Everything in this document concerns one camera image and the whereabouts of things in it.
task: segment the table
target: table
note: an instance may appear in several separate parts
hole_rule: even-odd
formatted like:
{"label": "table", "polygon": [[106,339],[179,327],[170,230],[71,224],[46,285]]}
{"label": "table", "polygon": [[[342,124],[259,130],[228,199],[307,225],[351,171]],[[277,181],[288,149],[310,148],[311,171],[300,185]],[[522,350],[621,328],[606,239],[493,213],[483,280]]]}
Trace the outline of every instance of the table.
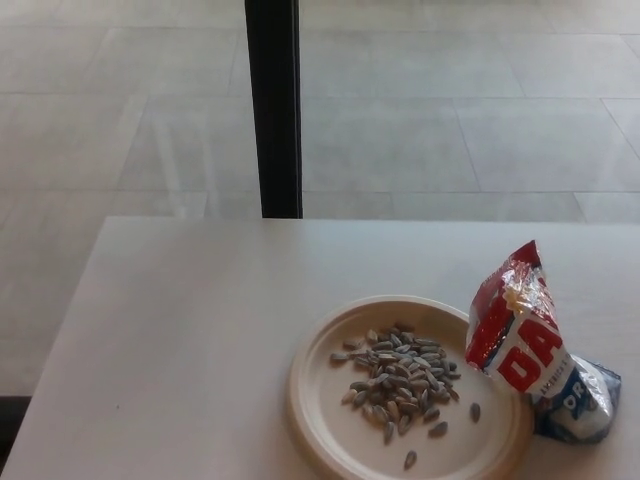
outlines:
{"label": "table", "polygon": [[283,417],[300,336],[370,295],[467,311],[531,238],[569,350],[624,383],[603,444],[536,438],[518,478],[637,478],[640,228],[168,218],[107,219],[2,478],[316,478]]}

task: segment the white plate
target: white plate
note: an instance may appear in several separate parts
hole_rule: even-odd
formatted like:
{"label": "white plate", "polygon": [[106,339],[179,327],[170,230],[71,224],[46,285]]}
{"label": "white plate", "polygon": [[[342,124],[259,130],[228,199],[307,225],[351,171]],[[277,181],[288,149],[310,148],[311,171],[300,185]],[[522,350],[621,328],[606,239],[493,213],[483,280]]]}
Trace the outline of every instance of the white plate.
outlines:
{"label": "white plate", "polygon": [[[385,446],[382,430],[366,422],[359,411],[341,405],[351,382],[367,380],[352,362],[339,367],[329,355],[343,351],[348,338],[364,337],[397,320],[415,326],[418,336],[438,340],[448,358],[458,364],[455,381],[460,401],[440,406],[448,433],[427,437],[428,426],[416,422],[403,437]],[[384,296],[357,301],[332,313],[300,346],[288,384],[288,411],[303,451],[324,475],[344,479],[498,479],[508,477],[531,440],[533,415],[522,397],[499,389],[464,363],[467,316],[447,305],[417,297]],[[482,408],[474,424],[469,407]],[[416,464],[404,471],[409,450]]]}

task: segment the black post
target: black post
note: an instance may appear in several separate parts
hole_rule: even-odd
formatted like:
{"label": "black post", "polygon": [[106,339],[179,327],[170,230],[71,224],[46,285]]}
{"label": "black post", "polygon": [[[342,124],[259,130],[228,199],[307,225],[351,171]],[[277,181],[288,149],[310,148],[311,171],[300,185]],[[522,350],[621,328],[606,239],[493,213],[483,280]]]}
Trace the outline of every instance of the black post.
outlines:
{"label": "black post", "polygon": [[245,0],[264,218],[302,218],[298,0]]}

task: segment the plastic wrapper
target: plastic wrapper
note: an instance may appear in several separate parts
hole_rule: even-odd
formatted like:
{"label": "plastic wrapper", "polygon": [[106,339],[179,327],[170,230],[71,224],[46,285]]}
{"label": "plastic wrapper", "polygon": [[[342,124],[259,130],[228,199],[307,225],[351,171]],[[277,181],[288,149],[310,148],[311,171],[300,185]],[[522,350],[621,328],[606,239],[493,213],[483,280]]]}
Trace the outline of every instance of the plastic wrapper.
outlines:
{"label": "plastic wrapper", "polygon": [[467,363],[531,396],[536,433],[577,444],[607,436],[620,376],[567,352],[534,241],[482,283],[469,324]]}

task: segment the floor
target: floor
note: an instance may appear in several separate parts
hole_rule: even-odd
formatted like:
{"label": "floor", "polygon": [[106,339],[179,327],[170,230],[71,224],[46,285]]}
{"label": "floor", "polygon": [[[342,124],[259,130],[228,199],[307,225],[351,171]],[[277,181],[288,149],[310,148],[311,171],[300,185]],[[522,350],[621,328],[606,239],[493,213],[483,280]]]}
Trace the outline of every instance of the floor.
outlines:
{"label": "floor", "polygon": [[[241,0],[0,2],[0,394],[106,215],[260,214]],[[640,222],[637,0],[301,0],[307,217]]]}

